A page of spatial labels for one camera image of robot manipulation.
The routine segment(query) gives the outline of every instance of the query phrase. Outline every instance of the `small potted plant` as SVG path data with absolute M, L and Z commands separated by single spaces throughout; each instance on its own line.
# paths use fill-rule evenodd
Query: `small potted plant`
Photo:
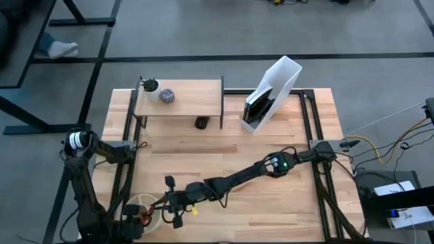
M 140 77 L 140 80 L 142 80 L 142 86 L 143 90 L 146 92 L 146 97 L 150 101 L 158 101 L 161 92 L 161 87 L 158 81 L 156 81 L 155 78 L 144 80 L 142 77 Z

